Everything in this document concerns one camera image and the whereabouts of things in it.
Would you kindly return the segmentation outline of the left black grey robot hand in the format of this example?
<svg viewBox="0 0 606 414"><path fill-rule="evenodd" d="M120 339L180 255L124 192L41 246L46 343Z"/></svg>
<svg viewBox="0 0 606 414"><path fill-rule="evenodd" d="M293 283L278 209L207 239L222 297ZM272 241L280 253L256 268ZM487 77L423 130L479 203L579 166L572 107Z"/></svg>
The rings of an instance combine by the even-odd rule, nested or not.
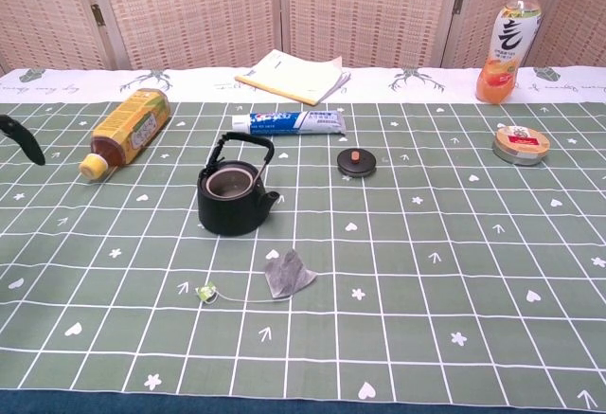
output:
<svg viewBox="0 0 606 414"><path fill-rule="evenodd" d="M6 137L19 145L31 162L38 166L45 165L45 155L38 141L25 126L8 115L1 115L0 128Z"/></svg>

